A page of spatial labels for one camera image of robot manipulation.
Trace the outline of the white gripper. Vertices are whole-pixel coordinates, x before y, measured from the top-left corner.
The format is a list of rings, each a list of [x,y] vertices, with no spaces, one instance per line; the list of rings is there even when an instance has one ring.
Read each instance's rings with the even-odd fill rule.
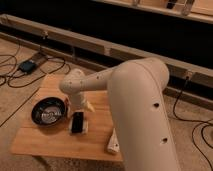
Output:
[[[83,92],[70,93],[68,94],[68,99],[72,111],[83,110],[89,107],[89,103]]]

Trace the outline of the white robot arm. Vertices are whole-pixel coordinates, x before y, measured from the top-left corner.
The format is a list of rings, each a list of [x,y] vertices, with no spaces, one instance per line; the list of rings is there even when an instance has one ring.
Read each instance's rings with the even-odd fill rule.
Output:
[[[129,60],[60,82],[75,110],[91,107],[86,91],[105,90],[126,171],[181,171],[163,99],[169,70],[157,58]]]

